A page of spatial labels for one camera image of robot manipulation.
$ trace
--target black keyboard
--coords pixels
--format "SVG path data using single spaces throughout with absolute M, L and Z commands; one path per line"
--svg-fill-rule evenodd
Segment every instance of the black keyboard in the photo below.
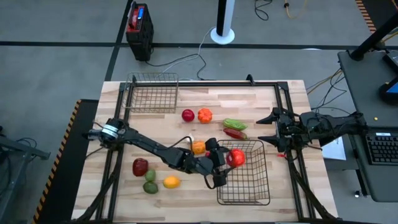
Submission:
M 370 164 L 398 166 L 398 136 L 367 135 Z

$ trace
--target gray floor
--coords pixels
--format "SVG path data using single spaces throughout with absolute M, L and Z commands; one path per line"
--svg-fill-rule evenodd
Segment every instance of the gray floor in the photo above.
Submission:
M 216 1 L 148 0 L 155 25 L 155 42 L 198 43 L 215 24 Z M 292 13 L 302 1 L 292 4 Z M 15 1 L 0 0 L 0 41 L 114 42 L 125 1 Z M 234 43 L 355 45 L 369 30 L 354 0 L 308 1 L 302 18 L 287 19 L 283 1 L 265 7 L 267 22 L 259 20 L 253 1 L 236 0 Z M 197 49 L 155 49 L 151 63 L 165 63 L 193 54 Z M 18 195 L 16 217 L 30 220 L 50 171 L 55 152 L 67 127 L 76 100 L 98 99 L 112 48 L 96 47 L 0 47 L 0 124 L 11 139 L 32 137 L 39 148 L 52 152 L 48 161 L 34 161 L 27 183 Z M 256 80 L 302 79 L 306 86 L 326 78 L 338 68 L 333 50 L 203 49 L 207 62 L 200 76 L 207 79 Z M 196 79 L 200 59 L 176 65 L 170 72 Z M 128 72 L 161 72 L 134 60 L 121 48 L 112 80 L 124 81 Z M 347 89 L 343 81 L 338 85 Z M 327 85 L 309 95 L 316 106 Z M 330 98 L 338 93 L 331 92 Z M 349 112 L 354 106 L 349 93 L 330 106 Z M 340 111 L 323 110 L 334 116 Z M 355 173 L 329 170 L 333 195 L 340 217 L 347 220 L 396 223 L 398 203 L 376 203 L 354 198 L 358 190 Z

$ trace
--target wooden tabletop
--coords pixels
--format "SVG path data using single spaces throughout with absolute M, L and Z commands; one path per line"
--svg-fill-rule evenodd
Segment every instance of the wooden tabletop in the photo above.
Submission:
M 302 80 L 287 82 L 294 112 L 300 114 L 310 111 L 304 82 Z M 95 118 L 99 124 L 104 124 L 108 118 L 113 117 L 119 84 L 119 82 L 104 83 Z M 274 106 L 276 101 L 272 87 L 179 87 L 177 109 L 174 114 L 131 113 L 129 124 L 141 134 L 169 146 L 190 133 L 196 140 L 206 141 L 212 137 L 230 139 L 222 132 L 222 121 L 225 118 L 234 118 L 248 125 L 244 132 L 249 138 L 257 139 L 257 136 L 275 134 L 273 124 L 255 124 L 257 120 L 268 116 Z M 191 123 L 184 122 L 181 119 L 181 112 L 188 108 L 196 113 L 200 108 L 209 108 L 213 112 L 213 121 L 210 124 L 200 124 L 197 119 Z M 297 214 L 287 163 L 284 158 L 277 157 L 277 149 L 274 146 L 266 142 L 264 145 L 271 200 L 266 206 L 220 205 L 217 202 L 216 190 L 208 189 L 200 174 L 184 174 L 172 170 L 158 157 L 138 147 L 125 145 L 114 221 L 132 223 L 296 221 Z M 189 147 L 187 143 L 181 143 L 179 146 Z M 99 142 L 91 142 L 88 153 L 97 148 Z M 310 188 L 325 208 L 332 215 L 337 215 L 322 152 L 306 148 L 303 150 L 303 156 Z M 138 157 L 147 159 L 149 166 L 156 170 L 159 193 L 146 194 L 142 189 L 144 178 L 132 174 L 132 162 Z M 87 158 L 73 218 L 83 214 L 100 191 L 105 159 L 106 150 Z M 163 187 L 162 181 L 169 175 L 181 178 L 182 183 L 179 188 Z M 108 212 L 109 196 L 110 191 L 105 201 L 104 215 Z M 301 198 L 304 213 L 308 216 L 302 191 Z

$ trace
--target hazard tape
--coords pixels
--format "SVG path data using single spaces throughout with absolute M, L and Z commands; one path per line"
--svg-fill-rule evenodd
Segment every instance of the hazard tape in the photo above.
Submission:
M 374 26 L 373 21 L 369 16 L 368 11 L 365 8 L 365 5 L 363 4 L 362 0 L 355 0 L 355 2 L 359 8 L 359 11 L 361 11 L 361 14 L 366 22 L 366 25 L 368 25 L 369 30 L 373 34 L 376 31 L 376 27 Z
M 58 149 L 57 156 L 55 157 L 54 163 L 52 164 L 51 173 L 50 173 L 50 175 L 49 175 L 49 177 L 47 179 L 47 182 L 45 183 L 43 194 L 40 197 L 39 205 L 36 207 L 36 211 L 35 211 L 35 214 L 33 216 L 32 224 L 36 224 L 39 221 L 40 213 L 41 213 L 41 211 L 43 209 L 43 206 L 44 206 L 44 203 L 45 203 L 45 198 L 49 194 L 49 190 L 51 188 L 51 183 L 52 183 L 52 181 L 54 179 L 54 176 L 56 174 L 57 167 L 58 167 L 58 165 L 60 163 L 63 150 L 65 149 L 65 146 L 67 144 L 67 140 L 69 138 L 69 133 L 70 133 L 70 130 L 72 129 L 73 122 L 75 121 L 76 114 L 77 114 L 77 111 L 79 109 L 80 103 L 81 103 L 81 100 L 78 100 L 76 102 L 75 109 L 73 110 L 72 116 L 70 117 L 70 120 L 69 120 L 69 123 L 68 123 L 68 126 L 67 126 L 67 130 L 65 131 L 65 134 L 63 135 L 63 139 L 62 139 L 60 148 Z

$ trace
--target metal wire basket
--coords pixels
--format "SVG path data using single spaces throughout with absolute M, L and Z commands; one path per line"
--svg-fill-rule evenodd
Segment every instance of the metal wire basket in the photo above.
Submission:
M 245 163 L 228 173 L 227 184 L 217 188 L 221 205 L 268 205 L 269 196 L 266 153 L 258 140 L 220 140 L 220 146 L 241 149 Z
M 131 105 L 127 94 L 123 106 L 133 113 L 174 113 L 177 106 L 178 75 L 176 73 L 131 72 L 126 83 L 139 83 L 132 91 Z

